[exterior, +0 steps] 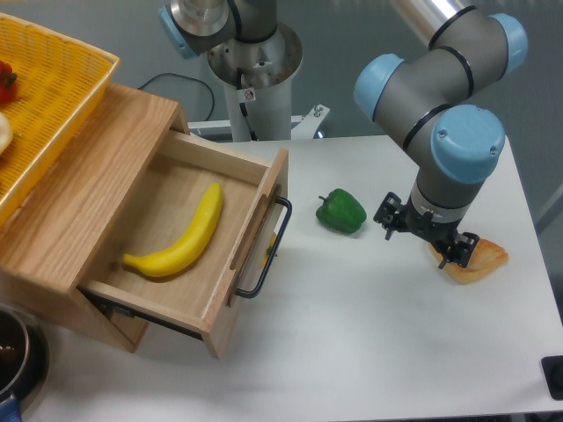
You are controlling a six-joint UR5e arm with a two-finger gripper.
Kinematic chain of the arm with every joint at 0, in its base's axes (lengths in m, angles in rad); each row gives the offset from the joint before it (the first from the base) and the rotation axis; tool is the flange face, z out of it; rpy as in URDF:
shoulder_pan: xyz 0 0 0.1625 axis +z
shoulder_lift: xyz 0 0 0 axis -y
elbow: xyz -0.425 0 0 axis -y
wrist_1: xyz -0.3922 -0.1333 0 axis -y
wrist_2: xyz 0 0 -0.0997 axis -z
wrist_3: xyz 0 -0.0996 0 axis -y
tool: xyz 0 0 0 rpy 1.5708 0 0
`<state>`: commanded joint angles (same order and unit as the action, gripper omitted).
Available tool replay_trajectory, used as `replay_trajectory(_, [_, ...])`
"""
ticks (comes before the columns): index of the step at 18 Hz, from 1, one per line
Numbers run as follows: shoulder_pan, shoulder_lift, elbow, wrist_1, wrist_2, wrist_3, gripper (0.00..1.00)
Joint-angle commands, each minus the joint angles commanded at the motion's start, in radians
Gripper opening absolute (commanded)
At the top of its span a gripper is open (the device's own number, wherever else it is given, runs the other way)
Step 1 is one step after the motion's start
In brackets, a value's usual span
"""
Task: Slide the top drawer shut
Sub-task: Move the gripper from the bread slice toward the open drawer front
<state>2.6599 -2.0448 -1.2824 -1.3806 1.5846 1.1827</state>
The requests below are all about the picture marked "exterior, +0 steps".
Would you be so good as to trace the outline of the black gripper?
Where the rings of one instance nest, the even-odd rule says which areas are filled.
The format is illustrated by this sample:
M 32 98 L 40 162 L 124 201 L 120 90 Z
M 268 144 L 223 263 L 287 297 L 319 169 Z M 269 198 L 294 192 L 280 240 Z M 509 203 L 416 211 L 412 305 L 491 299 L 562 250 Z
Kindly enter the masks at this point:
M 377 209 L 373 221 L 385 230 L 384 238 L 390 240 L 395 232 L 403 229 L 430 243 L 442 260 L 438 266 L 447 264 L 466 268 L 479 242 L 479 236 L 471 232 L 459 233 L 460 218 L 439 217 L 431 210 L 420 210 L 409 198 L 405 205 L 396 193 L 388 192 Z

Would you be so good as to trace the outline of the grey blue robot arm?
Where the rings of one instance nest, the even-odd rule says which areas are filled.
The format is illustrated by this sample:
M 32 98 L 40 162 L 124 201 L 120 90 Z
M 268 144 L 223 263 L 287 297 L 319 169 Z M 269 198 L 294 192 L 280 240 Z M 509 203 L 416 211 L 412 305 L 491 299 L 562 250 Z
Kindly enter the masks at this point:
M 444 264 L 468 266 L 480 240 L 457 228 L 505 142 L 496 116 L 469 99 L 523 64 L 527 35 L 515 18 L 486 16 L 466 1 L 393 6 L 428 50 L 414 62 L 378 56 L 358 76 L 354 98 L 419 171 L 408 200 L 389 193 L 375 219 L 388 233 L 429 242 Z M 223 83 L 234 141 L 290 137 L 303 47 L 276 2 L 171 1 L 158 16 L 178 53 L 205 55 Z

